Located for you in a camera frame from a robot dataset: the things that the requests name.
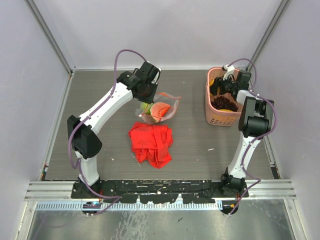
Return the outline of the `dark purple grapes toy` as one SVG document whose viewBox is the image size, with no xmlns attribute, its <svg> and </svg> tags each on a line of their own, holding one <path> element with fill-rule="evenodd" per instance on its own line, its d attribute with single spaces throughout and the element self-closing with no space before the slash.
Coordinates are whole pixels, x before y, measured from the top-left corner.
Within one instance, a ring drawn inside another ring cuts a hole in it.
<svg viewBox="0 0 320 240">
<path fill-rule="evenodd" d="M 211 106 L 217 110 L 225 109 L 225 110 L 231 110 L 233 112 L 238 111 L 237 105 L 224 96 L 219 96 L 215 98 L 213 101 L 211 101 L 210 103 L 211 103 Z"/>
</svg>

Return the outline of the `green custard apple toy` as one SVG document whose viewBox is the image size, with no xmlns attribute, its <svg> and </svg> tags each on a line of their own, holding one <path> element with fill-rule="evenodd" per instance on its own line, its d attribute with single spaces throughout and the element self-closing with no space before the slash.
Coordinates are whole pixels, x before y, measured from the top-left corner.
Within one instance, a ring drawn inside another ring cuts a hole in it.
<svg viewBox="0 0 320 240">
<path fill-rule="evenodd" d="M 141 113 L 145 115 L 150 115 L 152 105 L 153 105 L 152 103 L 142 102 L 140 104 Z"/>
</svg>

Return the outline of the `clear zip bag orange zipper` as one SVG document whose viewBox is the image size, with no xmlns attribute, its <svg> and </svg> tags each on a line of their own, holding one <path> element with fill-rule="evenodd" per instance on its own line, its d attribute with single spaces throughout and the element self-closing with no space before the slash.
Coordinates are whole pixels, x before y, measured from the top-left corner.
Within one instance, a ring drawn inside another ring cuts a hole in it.
<svg viewBox="0 0 320 240">
<path fill-rule="evenodd" d="M 175 116 L 180 100 L 180 96 L 165 92 L 156 93 L 153 103 L 141 102 L 135 110 L 135 115 L 147 124 L 158 124 Z"/>
</svg>

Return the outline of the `watermelon slice toy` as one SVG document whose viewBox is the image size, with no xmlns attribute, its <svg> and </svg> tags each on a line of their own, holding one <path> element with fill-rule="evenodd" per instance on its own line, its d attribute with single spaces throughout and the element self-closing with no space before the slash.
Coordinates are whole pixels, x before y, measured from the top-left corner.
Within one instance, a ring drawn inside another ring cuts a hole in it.
<svg viewBox="0 0 320 240">
<path fill-rule="evenodd" d="M 171 106 L 164 102 L 154 103 L 150 109 L 150 115 L 154 122 L 160 122 L 170 108 Z"/>
</svg>

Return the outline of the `pink plastic basket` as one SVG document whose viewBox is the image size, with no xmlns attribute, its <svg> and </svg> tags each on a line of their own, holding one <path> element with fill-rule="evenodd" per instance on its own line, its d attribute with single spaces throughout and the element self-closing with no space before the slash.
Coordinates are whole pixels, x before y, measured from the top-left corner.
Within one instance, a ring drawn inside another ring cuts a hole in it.
<svg viewBox="0 0 320 240">
<path fill-rule="evenodd" d="M 230 72 L 223 67 L 213 67 L 206 75 L 205 116 L 214 126 L 232 126 L 242 112 L 243 103 L 237 101 L 240 90 L 249 89 L 252 74 L 242 69 Z"/>
</svg>

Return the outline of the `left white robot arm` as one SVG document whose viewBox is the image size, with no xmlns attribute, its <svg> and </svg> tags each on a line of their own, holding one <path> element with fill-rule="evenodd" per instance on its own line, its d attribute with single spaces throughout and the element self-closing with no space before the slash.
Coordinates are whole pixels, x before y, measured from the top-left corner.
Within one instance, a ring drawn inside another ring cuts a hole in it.
<svg viewBox="0 0 320 240">
<path fill-rule="evenodd" d="M 115 78 L 111 89 L 89 110 L 67 119 L 68 155 L 75 154 L 71 166 L 79 170 L 78 181 L 88 198 L 100 197 L 102 186 L 98 174 L 97 156 L 102 149 L 98 134 L 107 120 L 133 99 L 152 103 L 158 87 L 161 69 L 145 61 L 134 71 L 125 71 Z"/>
</svg>

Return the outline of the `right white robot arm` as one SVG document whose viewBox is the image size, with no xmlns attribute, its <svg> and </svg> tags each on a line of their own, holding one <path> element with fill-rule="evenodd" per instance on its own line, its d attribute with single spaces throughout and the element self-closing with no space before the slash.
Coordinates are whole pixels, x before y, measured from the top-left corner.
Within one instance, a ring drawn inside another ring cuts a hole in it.
<svg viewBox="0 0 320 240">
<path fill-rule="evenodd" d="M 206 120 L 211 125 L 238 123 L 240 139 L 231 163 L 221 175 L 219 191 L 225 197 L 246 188 L 248 165 L 257 145 L 275 126 L 274 101 L 249 89 L 252 74 L 233 66 L 213 67 L 207 73 Z"/>
</svg>

